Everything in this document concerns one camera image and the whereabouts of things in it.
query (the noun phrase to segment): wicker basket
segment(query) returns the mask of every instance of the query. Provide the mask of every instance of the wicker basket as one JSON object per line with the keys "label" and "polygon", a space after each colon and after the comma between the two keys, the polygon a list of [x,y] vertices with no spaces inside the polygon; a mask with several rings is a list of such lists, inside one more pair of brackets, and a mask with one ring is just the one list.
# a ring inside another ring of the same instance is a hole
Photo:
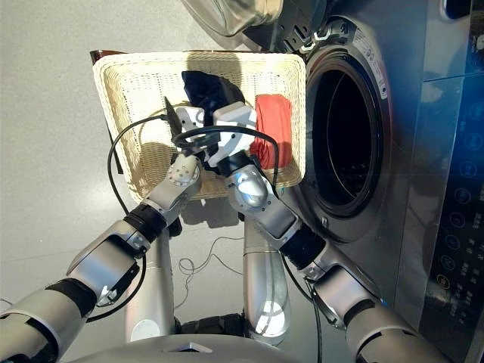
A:
{"label": "wicker basket", "polygon": [[[306,69],[300,57],[223,51],[117,54],[101,58],[93,70],[113,138],[130,123],[164,112],[164,96],[175,106],[187,104],[183,70],[201,70],[229,79],[252,107],[256,95],[283,95],[293,105],[293,160],[279,170],[278,187],[296,185],[304,176]],[[116,151],[131,195],[140,201],[165,178],[176,149],[168,123],[154,120],[127,132]],[[265,170],[268,178],[272,172]],[[203,171],[202,181],[196,199],[226,195],[223,178],[214,172]]]}

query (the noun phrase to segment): red cloth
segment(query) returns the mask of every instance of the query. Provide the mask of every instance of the red cloth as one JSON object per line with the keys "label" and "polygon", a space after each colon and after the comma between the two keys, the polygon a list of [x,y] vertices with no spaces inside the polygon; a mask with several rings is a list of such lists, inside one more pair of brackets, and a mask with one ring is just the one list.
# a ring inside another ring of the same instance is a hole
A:
{"label": "red cloth", "polygon": [[[256,96],[257,131],[271,136],[279,146],[279,167],[284,168],[292,158],[290,115],[292,105],[283,95]],[[273,169],[275,165],[272,144],[256,138],[250,145],[250,153],[259,158],[263,169]]]}

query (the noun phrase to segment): washing machine control panel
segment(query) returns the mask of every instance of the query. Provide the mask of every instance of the washing machine control panel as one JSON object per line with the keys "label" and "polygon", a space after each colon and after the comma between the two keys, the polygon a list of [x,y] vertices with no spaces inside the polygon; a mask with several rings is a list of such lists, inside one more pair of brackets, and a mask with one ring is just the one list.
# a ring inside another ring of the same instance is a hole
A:
{"label": "washing machine control panel", "polygon": [[463,81],[454,152],[420,331],[452,361],[464,362],[478,324],[484,319],[483,306],[484,74],[481,74]]}

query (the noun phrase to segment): washing machine door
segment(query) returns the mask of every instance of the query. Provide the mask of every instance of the washing machine door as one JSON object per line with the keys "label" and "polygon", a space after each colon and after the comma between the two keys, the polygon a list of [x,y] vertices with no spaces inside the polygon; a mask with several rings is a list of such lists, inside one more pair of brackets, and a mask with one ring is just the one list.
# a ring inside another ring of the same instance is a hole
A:
{"label": "washing machine door", "polygon": [[292,53],[311,41],[335,0],[182,0],[199,23],[222,36],[240,32],[263,51]]}

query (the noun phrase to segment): dark blue cloth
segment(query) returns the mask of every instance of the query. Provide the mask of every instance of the dark blue cloth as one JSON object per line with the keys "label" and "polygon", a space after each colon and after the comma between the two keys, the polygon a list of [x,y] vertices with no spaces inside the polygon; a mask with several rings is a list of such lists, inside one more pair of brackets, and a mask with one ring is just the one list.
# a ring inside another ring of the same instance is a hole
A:
{"label": "dark blue cloth", "polygon": [[198,70],[181,72],[181,77],[191,105],[205,110],[204,126],[213,125],[213,112],[219,108],[237,101],[245,103],[240,89],[228,79]]}

